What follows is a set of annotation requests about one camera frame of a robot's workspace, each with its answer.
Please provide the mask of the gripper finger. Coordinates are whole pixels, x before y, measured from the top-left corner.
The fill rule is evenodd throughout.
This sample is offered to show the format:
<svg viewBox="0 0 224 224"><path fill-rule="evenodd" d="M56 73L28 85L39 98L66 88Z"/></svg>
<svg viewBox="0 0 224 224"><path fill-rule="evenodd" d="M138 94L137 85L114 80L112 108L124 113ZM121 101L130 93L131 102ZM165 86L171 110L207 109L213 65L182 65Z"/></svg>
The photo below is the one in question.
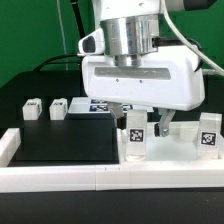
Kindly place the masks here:
<svg viewBox="0 0 224 224"><path fill-rule="evenodd" d="M176 111L173 109L158 109L158 114L161 118L160 121L154 125L154 134L156 137L166 137L169 135L169 124L175 113Z"/></svg>
<svg viewBox="0 0 224 224"><path fill-rule="evenodd" d="M121 130L124 130L126 128L126 117L123 112L122 104L108 102L107 107L114 119L115 126Z"/></svg>

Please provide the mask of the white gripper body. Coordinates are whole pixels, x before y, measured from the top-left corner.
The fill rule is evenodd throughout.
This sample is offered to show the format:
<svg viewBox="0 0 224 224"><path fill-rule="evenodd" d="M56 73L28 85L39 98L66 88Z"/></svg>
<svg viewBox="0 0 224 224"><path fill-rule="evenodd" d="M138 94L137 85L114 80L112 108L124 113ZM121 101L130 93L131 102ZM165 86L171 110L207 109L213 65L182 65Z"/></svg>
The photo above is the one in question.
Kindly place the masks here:
<svg viewBox="0 0 224 224"><path fill-rule="evenodd" d="M83 82L91 99L189 111L205 98L197 58L159 53L142 58L140 67L116 67L110 57L88 56Z"/></svg>

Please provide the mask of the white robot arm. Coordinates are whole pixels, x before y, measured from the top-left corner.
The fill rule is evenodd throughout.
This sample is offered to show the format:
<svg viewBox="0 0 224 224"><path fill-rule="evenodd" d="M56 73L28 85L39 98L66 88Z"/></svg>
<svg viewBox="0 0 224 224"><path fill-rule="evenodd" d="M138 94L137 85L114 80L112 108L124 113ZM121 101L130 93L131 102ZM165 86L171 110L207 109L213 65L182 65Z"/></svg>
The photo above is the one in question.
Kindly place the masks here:
<svg viewBox="0 0 224 224"><path fill-rule="evenodd" d="M202 60L176 38L162 37L162 3L169 11L211 7L217 0L92 0L96 28L79 41L88 97L104 100L116 123L121 103L151 106L161 119L155 133L167 136L178 110L205 98Z"/></svg>

